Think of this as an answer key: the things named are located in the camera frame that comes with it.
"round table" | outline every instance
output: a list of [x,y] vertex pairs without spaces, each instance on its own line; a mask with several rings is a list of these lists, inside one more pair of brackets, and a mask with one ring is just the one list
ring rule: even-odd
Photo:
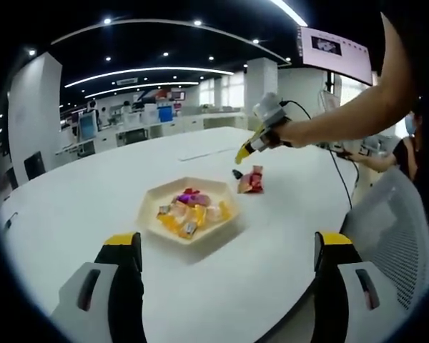
[[[4,241],[16,275],[45,314],[63,283],[93,262],[113,234],[142,233],[143,325],[148,342],[254,342],[314,279],[314,233],[340,231],[347,194],[328,151],[315,146],[255,153],[234,164],[252,132],[229,127],[153,139],[95,154],[14,190]],[[355,167],[337,159],[350,191]],[[144,193],[180,177],[227,182],[232,169],[264,166],[264,194],[236,194],[241,230],[192,251],[137,226]]]

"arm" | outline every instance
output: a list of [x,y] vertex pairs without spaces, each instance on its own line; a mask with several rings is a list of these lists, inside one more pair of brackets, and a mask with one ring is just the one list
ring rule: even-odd
[[301,146],[360,139],[388,128],[409,112],[417,98],[410,63],[393,25],[383,15],[382,19],[386,51],[379,84],[330,113],[280,127],[277,133],[282,140]]
[[350,159],[355,162],[359,162],[368,168],[371,168],[379,173],[386,172],[391,166],[397,163],[394,154],[389,154],[386,157],[372,157],[364,156],[361,154],[353,154]]

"ceiling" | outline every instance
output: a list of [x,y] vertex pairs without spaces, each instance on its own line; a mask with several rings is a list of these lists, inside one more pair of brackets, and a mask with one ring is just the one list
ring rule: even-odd
[[[374,70],[380,71],[384,38],[380,13],[371,0],[285,0],[308,24],[309,27],[344,36],[366,46]],[[49,51],[62,65],[61,103],[82,104],[87,94],[105,91],[117,86],[118,79],[139,77],[139,84],[148,82],[199,81],[210,73],[189,71],[153,71],[140,74],[110,76],[68,89],[68,84],[89,76],[123,69],[147,66],[195,66],[226,71],[243,70],[249,59],[261,56],[283,64],[282,60],[267,52],[233,38],[194,27],[170,24],[121,24],[103,26],[65,39],[55,45],[51,42],[61,36],[85,27],[100,24],[107,17],[113,21],[123,19],[171,19],[193,22],[199,19],[203,25],[241,36],[248,40],[259,39],[260,45],[282,57],[290,57],[297,63],[295,37],[297,24],[270,0],[179,0],[115,1],[115,6],[129,10],[104,10],[90,8],[29,10],[25,14],[10,14],[8,20],[19,28],[13,37],[22,52],[34,47],[41,54]]]

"cable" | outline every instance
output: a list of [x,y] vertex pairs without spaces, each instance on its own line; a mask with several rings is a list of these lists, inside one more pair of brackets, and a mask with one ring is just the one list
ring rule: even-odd
[[[291,102],[291,103],[293,103],[293,104],[295,104],[295,105],[297,105],[297,106],[299,106],[299,107],[300,107],[300,109],[301,109],[301,110],[303,110],[303,111],[304,111],[304,113],[307,115],[308,120],[312,120],[312,117],[308,114],[308,112],[307,112],[307,111],[305,111],[305,109],[303,108],[303,106],[302,106],[302,105],[300,105],[300,104],[299,104],[298,102],[296,102],[296,101],[293,101],[293,100],[281,101],[281,102],[280,102],[280,105],[281,105],[281,107],[284,107],[284,106],[286,106],[287,104],[289,104],[290,102]],[[334,165],[335,165],[335,168],[337,169],[338,176],[340,177],[340,180],[342,180],[343,187],[345,188],[346,196],[347,196],[348,201],[349,201],[349,203],[350,203],[350,209],[352,209],[352,202],[351,202],[350,192],[348,191],[348,187],[346,186],[346,183],[345,183],[345,180],[343,179],[342,173],[340,172],[340,169],[338,168],[337,161],[335,161],[335,157],[334,157],[334,155],[333,155],[332,151],[330,151],[330,149],[329,149],[329,154],[330,154],[330,156],[332,157],[332,160],[334,161]],[[358,182],[358,179],[359,179],[359,169],[358,169],[358,166],[356,166],[355,162],[353,162],[353,161],[352,161],[352,163],[354,164],[354,166],[355,166],[355,168],[356,168],[356,171],[357,171],[357,179],[356,179],[356,182]]]

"hexagonal plate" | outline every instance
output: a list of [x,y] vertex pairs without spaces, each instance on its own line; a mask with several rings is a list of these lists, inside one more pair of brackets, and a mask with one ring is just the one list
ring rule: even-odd
[[[159,206],[168,205],[173,197],[182,194],[186,188],[200,190],[201,193],[208,195],[212,204],[224,201],[230,210],[231,219],[219,224],[208,226],[203,231],[195,232],[191,239],[178,237],[176,234],[167,230],[156,218]],[[231,224],[239,214],[239,207],[229,186],[224,182],[198,179],[194,177],[184,177],[182,179],[163,184],[160,187],[150,189],[145,195],[138,215],[138,225],[142,229],[160,235],[161,237],[171,239],[183,245],[190,245],[199,240],[208,237],[215,231]]]

